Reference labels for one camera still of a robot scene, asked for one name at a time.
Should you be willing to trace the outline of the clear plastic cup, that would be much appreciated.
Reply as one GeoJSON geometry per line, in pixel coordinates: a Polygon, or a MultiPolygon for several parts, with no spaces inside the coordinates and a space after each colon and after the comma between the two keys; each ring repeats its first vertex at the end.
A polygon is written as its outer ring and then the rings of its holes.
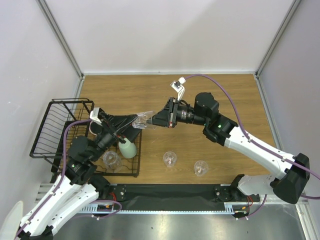
{"type": "Polygon", "coordinates": [[[167,167],[173,167],[177,162],[177,155],[173,151],[167,151],[163,155],[163,162],[167,167]]]}
{"type": "Polygon", "coordinates": [[[135,129],[151,129],[154,130],[157,126],[153,124],[154,111],[145,111],[137,113],[137,118],[132,122],[132,127],[135,129]]]}
{"type": "Polygon", "coordinates": [[[209,170],[209,166],[208,164],[203,161],[203,160],[199,160],[197,162],[195,162],[194,164],[194,174],[198,177],[201,177],[203,175],[205,175],[209,170]]]}

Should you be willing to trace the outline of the pale green cup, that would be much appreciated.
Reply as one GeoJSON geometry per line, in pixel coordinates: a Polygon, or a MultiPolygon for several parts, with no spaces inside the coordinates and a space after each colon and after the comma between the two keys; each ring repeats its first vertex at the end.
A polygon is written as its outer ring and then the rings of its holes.
{"type": "Polygon", "coordinates": [[[118,148],[122,156],[126,159],[134,158],[137,155],[137,147],[134,143],[127,141],[125,143],[118,143],[118,148]]]}

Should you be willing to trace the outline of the clear faceted glass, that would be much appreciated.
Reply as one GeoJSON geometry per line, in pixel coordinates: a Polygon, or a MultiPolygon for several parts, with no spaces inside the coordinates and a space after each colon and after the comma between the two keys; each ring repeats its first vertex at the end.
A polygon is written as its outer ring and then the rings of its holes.
{"type": "Polygon", "coordinates": [[[107,151],[103,155],[102,159],[106,168],[114,173],[118,172],[122,168],[122,160],[114,151],[107,151]]]}

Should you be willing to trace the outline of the black skull mug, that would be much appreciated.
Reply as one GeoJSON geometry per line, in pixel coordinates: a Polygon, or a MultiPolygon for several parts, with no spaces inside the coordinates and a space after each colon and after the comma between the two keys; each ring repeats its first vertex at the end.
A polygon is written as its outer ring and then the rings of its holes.
{"type": "Polygon", "coordinates": [[[93,134],[94,136],[101,133],[102,129],[103,129],[103,127],[94,121],[91,121],[89,124],[89,132],[91,134],[93,134]]]}

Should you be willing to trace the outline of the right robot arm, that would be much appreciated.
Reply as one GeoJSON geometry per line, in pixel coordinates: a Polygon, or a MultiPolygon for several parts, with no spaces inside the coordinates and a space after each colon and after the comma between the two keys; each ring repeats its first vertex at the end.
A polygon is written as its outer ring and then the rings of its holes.
{"type": "Polygon", "coordinates": [[[146,122],[167,128],[174,128],[179,122],[203,126],[202,133],[211,142],[238,151],[269,171],[268,175],[237,175],[230,188],[235,201],[249,195],[275,194],[289,204],[296,204],[310,178],[305,170],[310,167],[306,155],[283,152],[242,130],[235,121],[220,114],[219,103],[210,92],[197,94],[193,106],[171,97],[146,122]]]}

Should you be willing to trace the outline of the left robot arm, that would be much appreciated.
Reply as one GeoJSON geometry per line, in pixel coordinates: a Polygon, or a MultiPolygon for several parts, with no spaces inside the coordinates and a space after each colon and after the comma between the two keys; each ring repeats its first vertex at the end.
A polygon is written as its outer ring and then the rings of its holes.
{"type": "Polygon", "coordinates": [[[137,114],[110,115],[101,108],[91,111],[89,119],[68,125],[63,133],[63,167],[53,186],[21,220],[15,234],[21,240],[51,240],[82,207],[110,194],[110,183],[96,175],[97,161],[114,143],[127,143],[127,133],[137,114]],[[100,132],[95,139],[75,137],[67,147],[69,130],[76,125],[95,123],[100,132]]]}

